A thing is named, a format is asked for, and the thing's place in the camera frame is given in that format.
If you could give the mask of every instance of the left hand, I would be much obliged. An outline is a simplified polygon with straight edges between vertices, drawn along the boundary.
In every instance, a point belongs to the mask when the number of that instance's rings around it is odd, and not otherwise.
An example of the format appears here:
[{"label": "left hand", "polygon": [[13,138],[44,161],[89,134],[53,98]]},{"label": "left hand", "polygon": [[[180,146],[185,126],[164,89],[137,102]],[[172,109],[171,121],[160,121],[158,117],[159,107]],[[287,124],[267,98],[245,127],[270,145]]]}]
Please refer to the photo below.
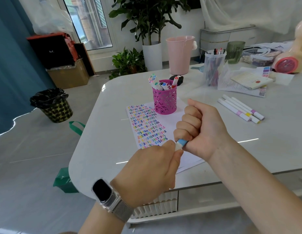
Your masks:
[{"label": "left hand", "polygon": [[175,187],[182,154],[182,149],[175,152],[172,140],[139,149],[110,184],[132,208],[147,204]]}]

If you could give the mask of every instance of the trash can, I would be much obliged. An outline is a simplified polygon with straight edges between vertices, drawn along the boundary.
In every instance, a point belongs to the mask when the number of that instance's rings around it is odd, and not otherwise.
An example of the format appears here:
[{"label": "trash can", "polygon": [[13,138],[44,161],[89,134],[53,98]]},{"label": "trash can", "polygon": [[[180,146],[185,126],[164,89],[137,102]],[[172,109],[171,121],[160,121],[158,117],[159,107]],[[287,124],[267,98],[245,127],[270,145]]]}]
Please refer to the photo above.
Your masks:
[{"label": "trash can", "polygon": [[69,176],[69,168],[61,168],[55,178],[53,187],[59,187],[64,193],[78,193]]},{"label": "trash can", "polygon": [[37,92],[30,98],[31,106],[39,108],[52,122],[60,123],[69,119],[73,112],[67,101],[68,94],[61,88]]}]

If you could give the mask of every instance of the green bag handle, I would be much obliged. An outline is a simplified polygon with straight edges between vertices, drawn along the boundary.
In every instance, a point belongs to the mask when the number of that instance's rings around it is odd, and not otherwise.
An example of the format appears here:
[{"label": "green bag handle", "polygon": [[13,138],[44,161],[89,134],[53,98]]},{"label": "green bag handle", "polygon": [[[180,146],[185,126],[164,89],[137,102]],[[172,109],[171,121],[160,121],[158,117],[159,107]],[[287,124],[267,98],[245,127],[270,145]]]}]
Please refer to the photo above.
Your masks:
[{"label": "green bag handle", "polygon": [[79,123],[84,128],[85,128],[85,125],[82,122],[79,122],[79,121],[69,121],[69,127],[71,128],[71,130],[73,130],[75,133],[77,133],[79,135],[82,135],[83,131],[81,129],[79,129],[77,126],[72,125],[73,122]]}]

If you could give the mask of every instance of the blue curtain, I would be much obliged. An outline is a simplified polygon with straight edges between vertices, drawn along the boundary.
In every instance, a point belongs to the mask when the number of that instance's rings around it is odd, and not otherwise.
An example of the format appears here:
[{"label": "blue curtain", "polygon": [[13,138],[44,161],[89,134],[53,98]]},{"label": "blue curtain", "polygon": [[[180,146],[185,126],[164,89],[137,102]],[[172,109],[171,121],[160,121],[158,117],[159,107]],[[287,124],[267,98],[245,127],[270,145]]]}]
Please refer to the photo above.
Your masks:
[{"label": "blue curtain", "polygon": [[0,134],[32,111],[29,99],[55,85],[26,37],[32,24],[18,0],[0,0]]}]

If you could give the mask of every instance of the mesh metal strap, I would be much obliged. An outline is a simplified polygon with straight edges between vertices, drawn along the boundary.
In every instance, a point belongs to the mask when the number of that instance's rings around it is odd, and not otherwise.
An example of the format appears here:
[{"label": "mesh metal strap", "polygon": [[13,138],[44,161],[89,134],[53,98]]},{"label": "mesh metal strap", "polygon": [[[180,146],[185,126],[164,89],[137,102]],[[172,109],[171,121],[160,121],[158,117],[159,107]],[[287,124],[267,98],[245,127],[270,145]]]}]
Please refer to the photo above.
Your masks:
[{"label": "mesh metal strap", "polygon": [[114,213],[119,219],[127,222],[130,216],[133,214],[133,209],[130,208],[123,200],[121,200],[113,209]]}]

